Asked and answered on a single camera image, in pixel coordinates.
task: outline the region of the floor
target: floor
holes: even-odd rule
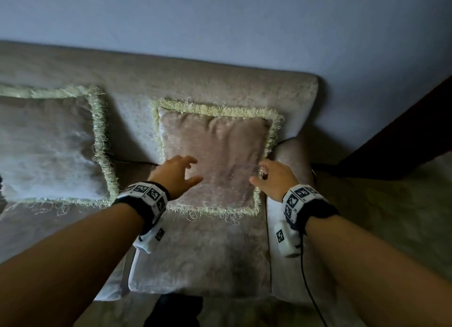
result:
[[[336,178],[318,173],[318,188],[347,219],[452,281],[452,152],[400,181]],[[130,293],[93,302],[76,327],[142,326],[157,295]],[[331,326],[364,326],[339,294]],[[201,326],[321,326],[314,310],[277,301],[205,298]]]

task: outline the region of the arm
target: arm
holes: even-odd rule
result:
[[[295,176],[279,162],[261,165],[268,179],[251,183],[282,202]],[[452,325],[452,285],[437,274],[341,216],[310,217],[305,230],[369,326]]]
[[[176,156],[157,167],[149,180],[164,186],[170,198],[176,199],[202,181],[200,176],[185,180],[190,163],[197,160]],[[4,262],[0,265],[0,326],[43,321],[47,326],[72,325],[143,225],[144,219],[129,205],[114,204]]]

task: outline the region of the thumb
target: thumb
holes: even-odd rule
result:
[[[195,185],[202,182],[204,178],[202,176],[193,176],[187,179],[185,182],[189,185],[189,187],[194,187]]]
[[[262,191],[265,191],[264,189],[267,186],[267,183],[264,180],[262,180],[261,178],[256,177],[256,176],[250,177],[250,183],[254,186],[257,186]]]

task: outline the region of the forearm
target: forearm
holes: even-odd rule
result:
[[[340,216],[306,232],[368,326],[450,326],[452,286]]]
[[[130,206],[115,204],[3,263],[0,325],[26,326],[36,321],[71,325],[105,284],[143,224]]]

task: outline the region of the wristband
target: wristband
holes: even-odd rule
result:
[[[306,223],[311,216],[327,218],[339,215],[335,206],[307,184],[291,187],[282,200],[283,212],[291,229],[305,235]]]
[[[138,182],[128,186],[118,195],[113,204],[125,203],[137,211],[144,219],[140,235],[148,233],[166,210],[169,193],[166,188],[155,182]]]

